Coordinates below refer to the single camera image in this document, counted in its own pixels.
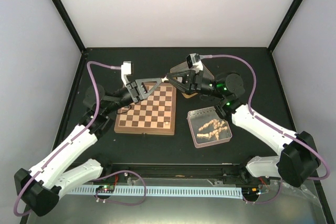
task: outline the purple cable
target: purple cable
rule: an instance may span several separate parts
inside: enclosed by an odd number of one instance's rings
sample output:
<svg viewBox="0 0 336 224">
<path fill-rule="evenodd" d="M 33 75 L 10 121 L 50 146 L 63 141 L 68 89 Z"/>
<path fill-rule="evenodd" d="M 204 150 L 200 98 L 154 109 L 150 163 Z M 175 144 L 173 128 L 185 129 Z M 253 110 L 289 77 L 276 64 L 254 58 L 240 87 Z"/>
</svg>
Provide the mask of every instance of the purple cable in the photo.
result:
<svg viewBox="0 0 336 224">
<path fill-rule="evenodd" d="M 246 203 L 251 203 L 253 205 L 263 205 L 263 204 L 268 204 L 273 202 L 274 200 L 276 200 L 276 198 L 278 198 L 278 196 L 280 195 L 282 190 L 282 178 L 280 178 L 280 185 L 279 185 L 279 190 L 277 192 L 277 194 L 275 194 L 275 196 L 272 199 L 266 200 L 266 201 L 262 201 L 262 202 L 257 202 L 257 201 L 248 201 L 244 196 L 243 196 L 243 201 L 245 201 Z"/>
<path fill-rule="evenodd" d="M 141 199 L 140 201 L 138 201 L 138 202 L 136 202 L 136 203 L 124 203 L 124 202 L 120 202 L 120 201 L 106 200 L 106 199 L 105 199 L 105 201 L 106 201 L 106 202 L 109 202 L 109 203 L 115 203 L 115 204 L 118 204 L 118 205 L 129 206 L 129 207 L 137 206 L 137 205 L 140 205 L 141 203 L 143 203 L 144 200 L 146 199 L 146 191 L 147 191 L 145 181 L 143 180 L 143 178 L 142 178 L 139 174 L 137 174 L 137 173 L 135 173 L 135 172 L 132 172 L 131 170 L 120 170 L 120 171 L 118 171 L 118 172 L 111 173 L 111 174 L 109 174 L 109 175 L 107 175 L 107 176 L 104 176 L 104 177 L 101 177 L 101 178 L 97 178 L 97 179 L 93 179 L 93 180 L 91 180 L 91 181 L 102 180 L 102 179 L 105 179 L 105 178 L 114 176 L 114 175 L 116 175 L 116 174 L 119 174 L 119 173 L 131 173 L 131 174 L 135 175 L 136 177 L 138 177 L 138 178 L 141 180 L 141 182 L 142 182 L 142 184 L 143 184 L 143 187 L 144 187 L 144 194 L 143 194 L 143 197 L 142 197 L 142 199 Z M 101 191 L 97 191 L 97 192 L 96 192 L 95 197 L 97 198 L 97 200 L 102 200 L 102 199 L 99 199 L 99 198 L 98 198 L 98 193 L 100 193 L 100 192 L 101 192 Z"/>
<path fill-rule="evenodd" d="M 256 77 L 256 73 L 254 72 L 252 66 L 246 60 L 243 60 L 243 59 L 241 59 L 241 58 L 239 58 L 237 56 L 233 56 L 233 55 L 200 55 L 200 57 L 201 57 L 201 59 L 231 58 L 231 59 L 239 60 L 242 63 L 244 63 L 251 70 L 252 75 L 253 75 L 253 87 L 252 87 L 251 94 L 250 94 L 250 96 L 248 98 L 247 106 L 248 106 L 248 110 L 250 111 L 251 115 L 254 115 L 254 112 L 253 112 L 253 110 L 251 108 L 251 101 L 252 101 L 254 92 L 256 90 L 257 77 Z M 261 121 L 263 124 L 267 125 L 268 127 L 272 128 L 273 130 L 277 131 L 281 135 L 284 135 L 285 137 L 288 137 L 291 140 L 295 141 L 296 143 L 302 145 L 304 148 L 306 148 L 307 150 L 309 150 L 312 154 L 315 155 L 315 157 L 317 157 L 321 161 L 321 163 L 325 166 L 326 174 L 324 176 L 322 176 L 322 177 L 308 177 L 308 179 L 311 179 L 311 180 L 323 180 L 323 179 L 326 179 L 326 178 L 329 177 L 329 175 L 330 175 L 330 166 L 328 165 L 327 161 L 324 160 L 324 158 L 320 154 L 318 154 L 312 147 L 308 146 L 307 144 L 305 144 L 304 142 L 298 140 L 297 138 L 292 137 L 291 135 L 288 135 L 287 133 L 284 133 L 282 130 L 274 127 L 271 124 L 269 124 L 268 122 L 266 122 L 265 120 L 263 120 L 262 118 L 260 118 L 258 115 L 255 115 L 255 118 L 258 119 L 259 121 Z"/>
<path fill-rule="evenodd" d="M 93 74 L 92 74 L 92 70 L 91 70 L 91 64 L 93 65 L 97 65 L 97 66 L 101 66 L 101 67 L 104 67 L 104 68 L 109 68 L 109 69 L 113 69 L 113 70 L 121 70 L 121 67 L 115 67 L 115 66 L 109 66 L 109 65 L 105 65 L 105 64 L 102 64 L 102 63 L 99 63 L 99 62 L 95 62 L 95 61 L 89 61 L 87 63 L 87 68 L 88 68 L 88 72 L 89 72 L 89 76 L 91 78 L 91 81 L 92 81 L 92 85 L 93 85 L 93 88 L 94 88 L 94 92 L 96 94 L 96 110 L 95 110 L 95 113 L 93 115 L 93 118 L 91 119 L 91 121 L 88 123 L 88 125 L 86 125 L 86 127 L 81 130 L 76 136 L 74 136 L 71 141 L 73 142 L 76 138 L 78 138 L 84 131 L 86 131 L 92 124 L 93 122 L 95 121 L 95 119 L 97 118 L 98 116 L 98 112 L 99 112 L 99 92 L 98 92 L 98 87 L 97 87 L 97 84 L 96 84 L 96 81 L 93 77 Z M 69 145 L 69 143 L 63 145 L 57 152 L 55 152 L 51 157 L 50 159 L 47 160 L 47 162 L 41 167 L 41 169 L 44 169 L 47 167 L 47 165 L 62 151 L 64 150 L 65 147 L 67 147 Z M 14 209 L 13 209 L 13 212 L 16 216 L 18 217 L 22 217 L 22 216 L 25 216 L 25 215 L 28 215 L 31 210 L 29 211 L 26 211 L 24 213 L 18 213 L 17 211 L 17 206 L 19 204 L 19 201 L 22 197 L 22 195 L 25 193 L 25 191 L 27 190 L 28 186 L 34 181 L 34 179 L 40 174 L 41 172 L 37 172 L 33 177 L 30 178 L 30 180 L 25 184 L 25 186 L 22 188 L 22 190 L 20 191 L 20 193 L 18 194 L 16 200 L 15 200 L 15 203 L 14 203 Z"/>
</svg>

